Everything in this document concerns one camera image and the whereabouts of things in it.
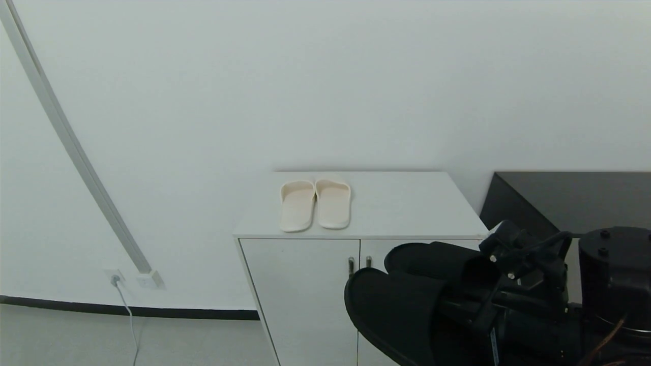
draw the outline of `cabinet door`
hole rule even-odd
[[[281,366],[355,366],[344,286],[358,240],[240,239]]]
[[[373,268],[386,272],[386,269],[384,268],[384,257],[386,257],[386,255],[396,246],[409,242],[429,243],[433,241],[434,240],[362,240],[360,245],[361,266],[367,266],[369,264]],[[479,243],[481,243],[480,240],[437,239],[437,241],[456,244],[458,246],[476,250],[478,250]],[[357,364],[358,366],[398,366],[397,363],[375,348],[375,346],[368,342],[361,334],[359,335]]]

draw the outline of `power outlet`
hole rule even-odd
[[[113,278],[114,275],[120,277],[120,282],[125,282],[126,280],[124,279],[124,276],[122,275],[122,272],[120,270],[112,269],[112,268],[105,268],[104,269],[104,274],[106,277],[109,278],[109,281]]]
[[[152,270],[148,274],[139,274],[135,276],[135,279],[140,287],[146,289],[161,289],[163,287],[163,279],[156,270]]]

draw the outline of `beige slide sandal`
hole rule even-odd
[[[319,179],[316,187],[319,225],[327,229],[343,229],[350,222],[350,186],[341,179]]]
[[[287,182],[281,187],[281,222],[285,232],[305,230],[312,224],[314,184],[308,180]]]

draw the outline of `gray floor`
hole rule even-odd
[[[260,322],[134,318],[137,366],[272,366]],[[129,318],[0,305],[0,365],[131,366]]]

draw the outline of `cabinet top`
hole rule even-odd
[[[351,187],[350,224],[342,230],[312,226],[283,232],[280,189],[292,180],[336,174]],[[487,230],[445,172],[283,172],[260,177],[256,194],[242,216],[236,238],[482,238]]]

